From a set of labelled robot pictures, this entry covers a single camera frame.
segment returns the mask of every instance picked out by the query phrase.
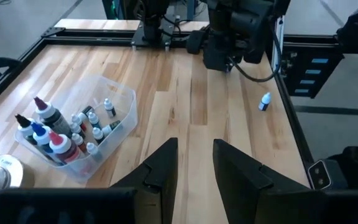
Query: bottle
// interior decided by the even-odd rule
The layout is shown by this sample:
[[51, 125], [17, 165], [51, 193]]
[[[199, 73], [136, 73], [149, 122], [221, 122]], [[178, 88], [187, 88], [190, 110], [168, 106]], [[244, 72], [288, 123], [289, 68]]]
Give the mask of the bottle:
[[104, 109], [106, 109], [107, 114], [110, 118], [113, 118], [116, 115], [116, 109], [114, 109], [114, 106], [112, 105], [111, 101], [109, 99], [104, 99]]
[[92, 106], [87, 106], [78, 114], [78, 117], [84, 122], [88, 119], [90, 112], [94, 113], [94, 108]]
[[31, 145], [37, 146], [37, 141], [32, 137], [32, 134], [34, 133], [31, 123], [34, 123], [35, 121], [32, 118], [25, 118], [20, 114], [16, 114], [15, 118], [17, 122], [19, 123], [17, 130], [19, 130], [23, 138], [28, 141]]
[[84, 133], [84, 131], [79, 127], [78, 124], [76, 124], [76, 123], [71, 123], [71, 124], [70, 124], [70, 129], [71, 129], [72, 133], [79, 134], [81, 137], [85, 138], [85, 133]]
[[260, 103], [259, 103], [259, 106], [258, 106], [259, 110], [265, 111], [265, 110], [267, 109], [269, 103], [270, 103], [270, 99], [271, 99], [270, 92], [269, 92], [269, 93], [266, 93], [266, 94], [262, 97], [262, 99], [261, 99], [261, 101], [260, 101]]
[[50, 127], [56, 133], [71, 136], [70, 126], [58, 109], [38, 97], [35, 97], [34, 101], [37, 105], [35, 112], [40, 116], [44, 125]]
[[85, 123], [77, 115], [75, 115], [75, 114], [71, 115], [71, 122], [78, 124], [83, 131], [86, 131]]
[[92, 158], [96, 162], [101, 162], [103, 160], [103, 156], [100, 153], [99, 149], [92, 142], [88, 142], [86, 144], [86, 150], [88, 151], [89, 154], [92, 155]]
[[98, 144], [104, 140], [103, 132], [99, 128], [93, 128], [92, 134]]
[[118, 120], [118, 121], [115, 121], [115, 122], [107, 125], [106, 127], [102, 128], [102, 132], [103, 132], [104, 136], [108, 136], [120, 123], [121, 123], [121, 121]]
[[71, 139], [81, 149], [82, 152], [86, 153], [86, 145], [84, 139], [77, 133], [73, 133]]
[[49, 147], [53, 150], [58, 159], [67, 163], [67, 166], [70, 166], [71, 169], [81, 176], [89, 174], [92, 168], [91, 164], [88, 160], [84, 159], [85, 155], [73, 140], [64, 134], [56, 134], [53, 131], [49, 132], [49, 137]]
[[34, 130], [33, 138], [37, 141], [40, 152], [50, 160], [54, 165], [62, 166], [62, 163], [56, 155], [53, 153], [52, 149], [49, 147], [49, 131], [50, 127], [41, 126], [37, 123], [31, 124], [32, 129]]
[[100, 124], [99, 124], [99, 118], [95, 113], [90, 112], [88, 115], [88, 118], [89, 118], [89, 122], [91, 123], [92, 127], [101, 129]]

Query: black bottle cap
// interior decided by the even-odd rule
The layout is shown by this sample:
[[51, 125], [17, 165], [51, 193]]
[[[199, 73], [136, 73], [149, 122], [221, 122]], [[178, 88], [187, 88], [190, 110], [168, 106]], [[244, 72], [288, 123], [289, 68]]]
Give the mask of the black bottle cap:
[[31, 121], [29, 121], [27, 118], [23, 117], [20, 114], [16, 114], [15, 118], [16, 118], [17, 122], [19, 123], [19, 125], [22, 126], [22, 128], [26, 128], [31, 125]]

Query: red cap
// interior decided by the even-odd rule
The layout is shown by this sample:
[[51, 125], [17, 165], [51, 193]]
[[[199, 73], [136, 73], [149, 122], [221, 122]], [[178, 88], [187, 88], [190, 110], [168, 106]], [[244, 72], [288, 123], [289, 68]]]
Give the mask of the red cap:
[[49, 132], [49, 138], [55, 146], [58, 146], [63, 142], [63, 138], [53, 131]]
[[48, 105], [43, 100], [38, 98], [38, 96], [34, 97], [34, 101], [35, 101], [35, 105], [37, 105], [39, 110], [47, 109]]

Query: wooden table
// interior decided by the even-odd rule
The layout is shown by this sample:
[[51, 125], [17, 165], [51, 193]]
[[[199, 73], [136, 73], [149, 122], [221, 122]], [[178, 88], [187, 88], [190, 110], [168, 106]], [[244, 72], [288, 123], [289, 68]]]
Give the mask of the wooden table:
[[[199, 29], [189, 22], [182, 30]], [[56, 26], [136, 29], [138, 21], [63, 19]], [[271, 74], [260, 64], [242, 63], [255, 77]], [[53, 170], [15, 142], [14, 115], [33, 116], [35, 95], [50, 100], [78, 79], [103, 74], [137, 93], [139, 123], [86, 185]], [[268, 110], [258, 104], [272, 93]], [[213, 139], [221, 138], [283, 175], [308, 186], [305, 170], [275, 80], [253, 83], [234, 68], [207, 70], [202, 55], [185, 49], [47, 46], [0, 95], [0, 154], [12, 154], [35, 172], [36, 187], [109, 187], [170, 137], [179, 139], [179, 174], [174, 223], [226, 223], [214, 177]]]

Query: blue cap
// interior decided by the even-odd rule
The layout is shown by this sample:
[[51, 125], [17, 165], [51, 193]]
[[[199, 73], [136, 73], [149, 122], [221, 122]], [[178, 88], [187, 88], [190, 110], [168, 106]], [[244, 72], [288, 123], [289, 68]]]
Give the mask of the blue cap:
[[43, 136], [47, 132], [45, 128], [34, 122], [31, 123], [31, 127], [38, 136]]

